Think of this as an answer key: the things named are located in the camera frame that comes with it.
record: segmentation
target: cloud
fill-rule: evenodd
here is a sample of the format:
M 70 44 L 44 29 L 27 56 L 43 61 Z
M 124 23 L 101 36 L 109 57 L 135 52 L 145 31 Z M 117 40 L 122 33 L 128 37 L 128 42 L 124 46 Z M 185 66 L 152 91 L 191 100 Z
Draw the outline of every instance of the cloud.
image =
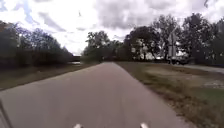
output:
M 224 0 L 0 0 L 0 20 L 19 22 L 51 33 L 70 52 L 79 54 L 88 32 L 104 30 L 122 41 L 135 26 L 148 25 L 159 15 L 183 20 L 192 12 L 210 21 L 224 15 Z
M 50 2 L 52 0 L 34 0 L 35 2 Z
M 221 0 L 209 0 L 208 5 L 213 6 L 218 1 Z M 148 25 L 161 14 L 171 14 L 176 18 L 184 18 L 193 12 L 206 14 L 209 11 L 224 14 L 217 8 L 206 8 L 204 3 L 205 0 L 97 0 L 95 9 L 100 24 L 111 29 L 130 29 Z
M 55 28 L 57 31 L 66 31 L 65 29 L 61 28 L 59 25 L 57 25 L 47 13 L 39 12 L 40 17 L 44 19 L 44 23 L 50 27 Z

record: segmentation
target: tree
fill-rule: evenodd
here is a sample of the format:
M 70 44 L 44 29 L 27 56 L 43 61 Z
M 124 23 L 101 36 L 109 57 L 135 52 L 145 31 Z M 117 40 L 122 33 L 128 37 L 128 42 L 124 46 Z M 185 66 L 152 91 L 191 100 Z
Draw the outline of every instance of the tree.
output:
M 196 63 L 206 60 L 209 43 L 213 39 L 211 24 L 201 14 L 192 14 L 185 18 L 181 37 L 181 46 Z
M 103 60 L 104 45 L 109 43 L 109 38 L 104 31 L 89 32 L 87 36 L 88 46 L 83 52 L 83 55 L 88 60 Z
M 164 58 L 164 60 L 168 57 L 168 50 L 169 50 L 169 35 L 170 33 L 175 29 L 180 30 L 178 22 L 175 20 L 174 17 L 171 15 L 164 16 L 161 15 L 158 20 L 155 20 L 153 22 L 153 27 L 159 32 L 160 34 L 160 48 L 161 48 L 161 57 Z
M 143 55 L 143 59 L 146 61 L 148 53 L 156 58 L 155 54 L 159 51 L 159 39 L 159 34 L 152 26 L 141 26 L 134 28 L 126 36 L 124 42 L 126 45 L 129 44 L 128 48 L 133 58 L 141 59 L 141 55 Z

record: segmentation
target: grass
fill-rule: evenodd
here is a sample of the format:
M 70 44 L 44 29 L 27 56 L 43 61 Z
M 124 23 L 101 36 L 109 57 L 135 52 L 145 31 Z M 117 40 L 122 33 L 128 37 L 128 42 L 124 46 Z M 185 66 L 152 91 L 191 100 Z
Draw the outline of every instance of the grass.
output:
M 82 65 L 67 64 L 47 67 L 28 67 L 0 72 L 0 89 L 5 90 L 64 73 L 77 71 L 92 65 L 95 65 L 95 63 Z
M 220 74 L 201 70 L 150 63 L 118 63 L 132 76 L 164 98 L 187 121 L 198 128 L 224 128 L 224 90 L 189 87 L 186 81 L 173 81 L 169 77 L 147 72 L 152 69 L 166 69 L 201 77 L 221 78 Z

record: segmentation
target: sky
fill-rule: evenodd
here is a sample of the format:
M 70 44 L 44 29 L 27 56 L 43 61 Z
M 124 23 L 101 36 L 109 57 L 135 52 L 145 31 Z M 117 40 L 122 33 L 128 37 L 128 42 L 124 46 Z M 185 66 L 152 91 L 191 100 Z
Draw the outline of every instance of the sky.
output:
M 215 22 L 224 16 L 224 0 L 0 0 L 0 20 L 29 30 L 41 28 L 61 46 L 80 55 L 88 32 L 104 30 L 123 40 L 135 26 L 148 25 L 159 15 L 178 21 L 201 13 Z

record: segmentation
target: foliage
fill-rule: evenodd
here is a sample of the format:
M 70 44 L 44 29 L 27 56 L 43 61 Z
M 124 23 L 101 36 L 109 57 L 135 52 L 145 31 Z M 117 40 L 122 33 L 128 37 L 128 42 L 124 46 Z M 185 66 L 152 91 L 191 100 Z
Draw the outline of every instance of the foliage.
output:
M 168 57 L 168 37 L 177 36 L 177 52 L 196 64 L 224 66 L 224 19 L 210 23 L 192 14 L 181 25 L 171 15 L 161 15 L 149 26 L 138 26 L 123 40 L 110 41 L 105 32 L 90 32 L 83 55 L 89 60 L 148 61 Z
M 4 22 L 0 28 L 0 67 L 62 64 L 73 56 L 41 29 L 31 32 Z

